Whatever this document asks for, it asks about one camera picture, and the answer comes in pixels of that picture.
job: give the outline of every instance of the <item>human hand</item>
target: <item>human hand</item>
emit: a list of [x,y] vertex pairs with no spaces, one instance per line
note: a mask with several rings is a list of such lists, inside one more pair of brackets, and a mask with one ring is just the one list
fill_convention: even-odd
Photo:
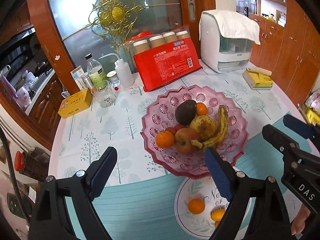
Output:
[[304,205],[301,205],[301,208],[293,220],[291,226],[291,235],[299,234],[304,230],[306,226],[306,219],[310,216],[310,210]]

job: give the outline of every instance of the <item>tablecloth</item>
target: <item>tablecloth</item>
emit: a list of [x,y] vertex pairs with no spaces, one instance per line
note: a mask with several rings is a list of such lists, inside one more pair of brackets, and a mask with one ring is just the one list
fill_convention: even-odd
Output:
[[[141,117],[158,95],[182,86],[209,86],[223,91],[242,109],[248,121],[249,140],[236,167],[248,176],[265,179],[273,175],[279,184],[282,175],[281,155],[261,135],[262,127],[275,125],[299,141],[308,152],[308,141],[283,126],[282,117],[291,111],[299,113],[285,94],[274,85],[272,90],[254,91],[242,78],[241,71],[217,74],[204,67],[169,85],[145,93],[142,86],[122,91],[113,106],[103,109],[93,102],[91,107],[62,120],[56,135],[50,161],[50,173],[57,178],[72,176],[86,169],[108,146],[118,152],[118,161],[101,197],[93,204],[113,239],[193,239],[177,224],[173,204],[175,193],[184,177],[169,174],[144,150]],[[291,218],[300,202],[280,185]],[[77,236],[84,239],[77,223],[72,202],[67,200],[70,218]]]

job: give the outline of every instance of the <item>avocado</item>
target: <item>avocado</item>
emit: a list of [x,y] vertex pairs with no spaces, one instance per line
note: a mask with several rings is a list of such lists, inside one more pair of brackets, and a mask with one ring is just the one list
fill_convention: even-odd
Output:
[[176,109],[175,116],[178,123],[188,125],[196,116],[197,102],[194,100],[187,100],[179,105]]

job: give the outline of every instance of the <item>bottle label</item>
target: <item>bottle label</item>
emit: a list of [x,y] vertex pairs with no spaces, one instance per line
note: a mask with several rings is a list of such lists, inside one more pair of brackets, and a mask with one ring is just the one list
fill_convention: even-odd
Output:
[[104,72],[103,68],[99,69],[97,72],[93,74],[89,74],[92,83],[97,88],[103,88],[106,85],[105,80],[107,80],[106,73]]

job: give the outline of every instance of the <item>orange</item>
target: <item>orange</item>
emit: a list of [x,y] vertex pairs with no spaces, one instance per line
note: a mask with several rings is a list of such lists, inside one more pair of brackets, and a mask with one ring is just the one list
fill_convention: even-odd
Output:
[[199,198],[195,198],[188,203],[188,210],[195,215],[202,213],[204,208],[205,203]]
[[197,115],[206,115],[208,113],[208,108],[204,103],[197,103]]
[[217,209],[211,213],[211,219],[213,221],[220,222],[225,212],[226,211],[224,209]]
[[170,148],[174,144],[174,135],[169,131],[162,131],[156,137],[156,145],[162,149]]

